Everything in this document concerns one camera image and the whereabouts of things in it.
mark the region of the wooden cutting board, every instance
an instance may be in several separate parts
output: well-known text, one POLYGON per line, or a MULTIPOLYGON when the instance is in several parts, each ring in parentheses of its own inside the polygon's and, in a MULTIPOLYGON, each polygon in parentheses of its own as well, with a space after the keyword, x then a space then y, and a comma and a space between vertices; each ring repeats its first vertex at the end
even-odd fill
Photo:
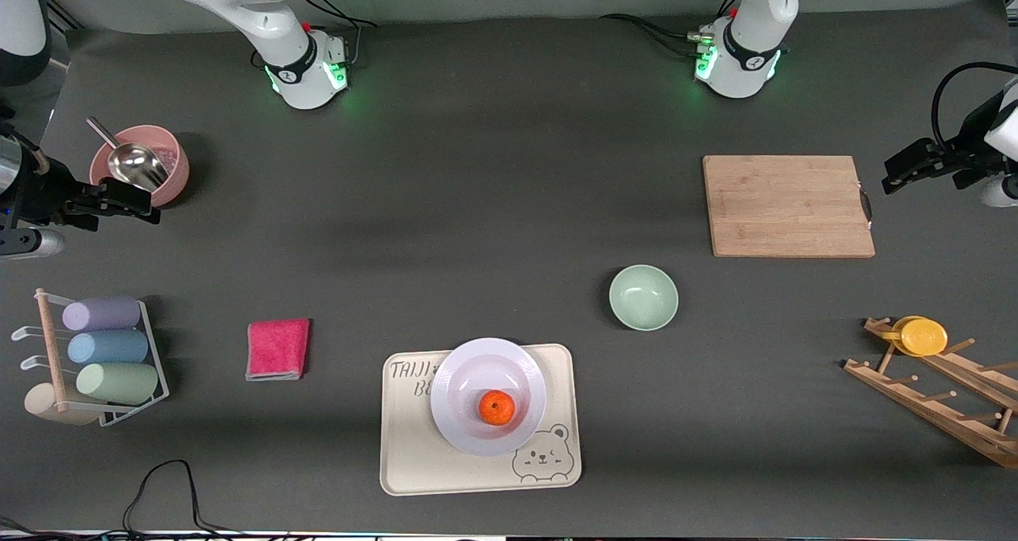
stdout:
POLYGON ((713 154, 703 179, 716 257, 875 254, 851 157, 713 154))

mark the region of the orange fruit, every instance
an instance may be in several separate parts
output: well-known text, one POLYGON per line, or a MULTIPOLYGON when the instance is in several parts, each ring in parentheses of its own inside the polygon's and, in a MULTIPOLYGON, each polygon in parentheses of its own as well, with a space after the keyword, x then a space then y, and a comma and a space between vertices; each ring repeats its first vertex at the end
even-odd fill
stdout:
POLYGON ((480 396, 477 413, 487 424, 505 426, 512 422, 512 417, 516 414, 516 402, 502 390, 489 390, 480 396))

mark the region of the green bowl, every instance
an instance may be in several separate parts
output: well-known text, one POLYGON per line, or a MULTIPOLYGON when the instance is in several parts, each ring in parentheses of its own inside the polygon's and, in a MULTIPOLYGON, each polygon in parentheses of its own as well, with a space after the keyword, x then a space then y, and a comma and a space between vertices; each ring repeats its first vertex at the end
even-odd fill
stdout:
POLYGON ((608 289, 615 316, 633 330, 658 330, 679 310, 679 291, 665 271, 633 265, 619 271, 608 289))

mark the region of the folded towel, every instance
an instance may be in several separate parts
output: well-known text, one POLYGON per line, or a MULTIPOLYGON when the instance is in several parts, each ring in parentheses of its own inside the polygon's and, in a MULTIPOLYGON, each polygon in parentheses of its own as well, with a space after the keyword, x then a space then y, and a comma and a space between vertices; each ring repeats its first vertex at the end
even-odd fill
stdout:
POLYGON ((248 382, 299 380, 304 375, 308 319, 256 322, 247 327, 248 382))

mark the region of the cable connector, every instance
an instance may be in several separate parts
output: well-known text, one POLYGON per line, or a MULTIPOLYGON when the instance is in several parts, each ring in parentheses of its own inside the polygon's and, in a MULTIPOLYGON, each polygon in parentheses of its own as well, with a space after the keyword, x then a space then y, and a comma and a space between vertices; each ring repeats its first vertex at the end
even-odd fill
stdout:
POLYGON ((713 46, 714 33, 710 33, 709 31, 688 31, 688 33, 686 33, 686 41, 692 42, 693 44, 713 46))

